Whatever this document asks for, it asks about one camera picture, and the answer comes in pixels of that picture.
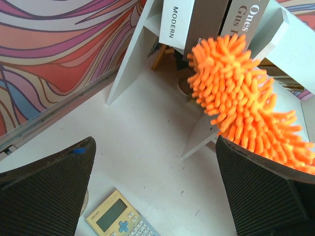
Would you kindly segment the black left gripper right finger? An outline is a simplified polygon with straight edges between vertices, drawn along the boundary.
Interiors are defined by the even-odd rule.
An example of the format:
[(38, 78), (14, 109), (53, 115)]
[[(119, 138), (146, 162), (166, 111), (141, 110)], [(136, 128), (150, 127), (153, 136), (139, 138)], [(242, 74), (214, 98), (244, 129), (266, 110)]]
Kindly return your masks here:
[(313, 236), (315, 177), (218, 137), (216, 156), (237, 235)]

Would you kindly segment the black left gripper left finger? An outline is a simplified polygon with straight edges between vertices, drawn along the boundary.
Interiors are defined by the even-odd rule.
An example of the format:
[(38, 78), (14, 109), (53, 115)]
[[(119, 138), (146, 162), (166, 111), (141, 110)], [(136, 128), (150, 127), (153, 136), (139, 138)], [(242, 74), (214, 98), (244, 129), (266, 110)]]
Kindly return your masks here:
[(94, 165), (87, 137), (50, 156), (0, 175), (2, 236), (72, 236)]

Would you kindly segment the orange microfiber duster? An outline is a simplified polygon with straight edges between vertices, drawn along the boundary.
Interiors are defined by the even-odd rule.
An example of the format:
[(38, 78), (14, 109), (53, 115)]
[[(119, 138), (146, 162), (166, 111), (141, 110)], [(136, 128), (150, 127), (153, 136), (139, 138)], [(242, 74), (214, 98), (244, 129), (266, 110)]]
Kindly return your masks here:
[[(220, 99), (220, 109), (214, 122), (217, 128), (223, 128), (224, 122), (227, 122), (228, 126), (227, 130), (219, 135), (267, 159), (314, 174), (314, 144), (303, 141), (298, 135), (302, 127), (295, 124), (297, 116), (294, 110), (275, 112), (277, 95), (273, 92), (274, 79), (268, 77), (265, 70), (258, 69), (260, 61), (251, 58), (251, 52), (244, 50), (245, 44), (246, 37), (235, 34), (202, 39), (200, 44), (194, 46), (187, 56), (189, 65), (194, 70), (194, 75), (188, 78), (192, 97), (203, 108), (204, 113), (207, 110), (206, 100), (212, 96)], [(201, 91), (197, 90), (194, 83), (201, 83), (203, 87), (205, 83), (194, 81), (193, 77), (197, 75), (200, 61), (211, 57), (219, 62), (223, 62), (224, 57), (236, 61), (240, 70), (247, 76), (245, 83), (251, 84), (251, 88), (241, 90), (246, 93), (246, 98), (254, 96), (253, 103), (214, 93), (210, 88), (204, 91), (205, 98), (197, 97)]]

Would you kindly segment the white wooden bookshelf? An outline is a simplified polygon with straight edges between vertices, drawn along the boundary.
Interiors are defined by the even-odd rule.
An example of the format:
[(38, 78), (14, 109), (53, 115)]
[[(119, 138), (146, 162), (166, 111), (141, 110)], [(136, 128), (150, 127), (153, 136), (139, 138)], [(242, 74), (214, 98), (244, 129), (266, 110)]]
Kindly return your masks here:
[[(163, 2), (161, 0), (149, 0), (146, 2), (122, 65), (118, 70), (106, 100), (107, 105), (111, 105), (138, 78), (142, 71), (142, 65), (147, 58), (150, 47), (160, 32), (162, 5)], [(269, 3), (265, 14), (269, 14), (271, 18), (265, 23), (259, 33), (265, 33), (267, 38), (260, 40), (259, 45), (262, 46), (262, 49), (260, 53), (255, 55), (255, 59), (262, 59), (263, 56), (273, 51), (280, 52), (280, 48), (276, 44), (279, 40), (289, 43), (286, 35), (297, 26), (297, 20), (275, 1)], [(236, 61), (224, 57), (224, 61), (219, 62), (219, 60), (211, 57), (210, 59), (202, 59), (200, 63), (201, 65), (197, 67), (197, 75), (193, 77), (193, 80), (200, 80), (202, 83), (205, 83), (205, 87), (201, 83), (194, 83), (197, 90), (201, 91), (201, 93), (197, 94), (197, 97), (205, 98), (206, 94), (204, 91), (211, 89), (212, 92), (220, 95), (226, 94), (227, 97), (236, 97), (246, 102), (254, 102), (254, 96), (246, 98), (246, 93), (241, 90), (242, 88), (250, 89), (251, 84), (245, 83), (247, 76), (245, 72), (240, 70)], [(277, 84), (272, 86), (273, 92), (277, 94), (278, 99), (274, 107), (275, 112), (283, 112), (286, 108), (295, 110), (298, 125), (303, 127), (300, 136), (307, 142), (314, 142), (315, 114), (311, 109), (315, 106), (315, 99), (310, 98), (306, 101), (298, 101), (281, 86)], [(227, 130), (227, 122), (223, 123), (223, 128), (215, 127), (214, 119), (217, 111), (220, 109), (219, 101), (220, 99), (216, 96), (206, 100), (207, 110), (205, 115), (194, 125), (182, 151), (182, 159), (187, 159), (213, 140), (215, 135)]]

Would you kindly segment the light blue calculator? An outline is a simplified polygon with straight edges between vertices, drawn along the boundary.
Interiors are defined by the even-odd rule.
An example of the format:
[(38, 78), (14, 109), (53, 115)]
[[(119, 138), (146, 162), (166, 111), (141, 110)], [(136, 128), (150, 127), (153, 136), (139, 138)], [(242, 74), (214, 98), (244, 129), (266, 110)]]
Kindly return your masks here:
[(85, 221), (98, 236), (159, 235), (118, 189), (115, 189)]

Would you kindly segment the grey hardcover book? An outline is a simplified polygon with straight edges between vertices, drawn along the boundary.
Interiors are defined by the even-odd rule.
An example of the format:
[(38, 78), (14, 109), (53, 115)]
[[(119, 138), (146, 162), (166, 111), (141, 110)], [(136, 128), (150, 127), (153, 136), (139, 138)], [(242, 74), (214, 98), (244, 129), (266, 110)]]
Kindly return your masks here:
[(268, 3), (269, 0), (232, 0), (220, 35), (245, 35), (247, 50)]

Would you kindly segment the white Fredonia book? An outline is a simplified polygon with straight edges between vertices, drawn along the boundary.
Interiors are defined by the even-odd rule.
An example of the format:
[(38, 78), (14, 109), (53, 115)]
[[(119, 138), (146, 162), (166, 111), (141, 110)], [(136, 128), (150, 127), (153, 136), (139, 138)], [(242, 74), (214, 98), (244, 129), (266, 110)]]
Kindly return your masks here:
[(165, 0), (159, 43), (182, 50), (183, 60), (202, 39), (216, 38), (222, 30), (229, 0)]

